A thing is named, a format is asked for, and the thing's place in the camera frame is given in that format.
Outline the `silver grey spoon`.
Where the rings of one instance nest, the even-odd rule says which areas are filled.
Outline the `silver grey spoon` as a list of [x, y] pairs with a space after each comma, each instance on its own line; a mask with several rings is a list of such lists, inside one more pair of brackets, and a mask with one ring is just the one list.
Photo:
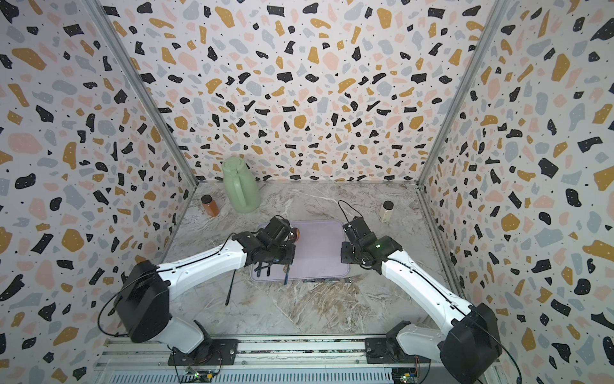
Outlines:
[[231, 295], [232, 295], [232, 290], [233, 290], [233, 284], [234, 284], [234, 280], [235, 280], [235, 276], [236, 276], [236, 270], [233, 271], [233, 274], [231, 276], [231, 280], [230, 280], [230, 286], [225, 298], [225, 306], [228, 307], [228, 305], [230, 305], [230, 299], [231, 299]]

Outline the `iridescent rainbow spoon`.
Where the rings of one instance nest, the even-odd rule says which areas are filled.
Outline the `iridescent rainbow spoon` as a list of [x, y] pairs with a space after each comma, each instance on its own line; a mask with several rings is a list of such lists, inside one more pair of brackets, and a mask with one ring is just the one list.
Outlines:
[[[300, 230], [297, 227], [294, 227], [289, 234], [288, 241], [290, 243], [295, 243], [299, 238], [300, 238]], [[285, 286], [288, 284], [288, 281], [289, 281], [289, 271], [290, 271], [290, 265], [288, 264], [284, 266], [284, 272], [285, 272], [284, 285]]]

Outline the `all silver fork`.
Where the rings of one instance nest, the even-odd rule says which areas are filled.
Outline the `all silver fork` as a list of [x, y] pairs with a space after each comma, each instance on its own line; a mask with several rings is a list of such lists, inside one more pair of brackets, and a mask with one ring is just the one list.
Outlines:
[[360, 280], [359, 276], [350, 276], [350, 277], [345, 277], [345, 278], [311, 278], [311, 279], [304, 279], [303, 282], [304, 283], [346, 283], [346, 284], [351, 284], [351, 283], [356, 283], [359, 280]]

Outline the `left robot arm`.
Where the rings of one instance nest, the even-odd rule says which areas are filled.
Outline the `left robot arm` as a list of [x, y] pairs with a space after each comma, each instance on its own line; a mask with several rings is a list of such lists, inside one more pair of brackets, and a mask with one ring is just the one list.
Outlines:
[[294, 261], [300, 230], [276, 215], [256, 231], [231, 234], [220, 246], [176, 262], [140, 262], [114, 299], [127, 337], [133, 343], [161, 342], [172, 352], [201, 362], [212, 339], [198, 321], [171, 312], [170, 303], [211, 278], [244, 267], [267, 269]]

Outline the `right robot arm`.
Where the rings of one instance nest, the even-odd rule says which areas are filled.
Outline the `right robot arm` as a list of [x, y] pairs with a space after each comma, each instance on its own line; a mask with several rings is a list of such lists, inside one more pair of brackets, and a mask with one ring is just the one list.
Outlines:
[[414, 262], [401, 244], [389, 236], [378, 238], [363, 217], [354, 217], [343, 230], [348, 240], [342, 243], [342, 262], [365, 267], [395, 283], [438, 327], [435, 331], [401, 324], [390, 333], [393, 345], [405, 355], [442, 363], [457, 382], [478, 382], [503, 353], [494, 311], [447, 289]]

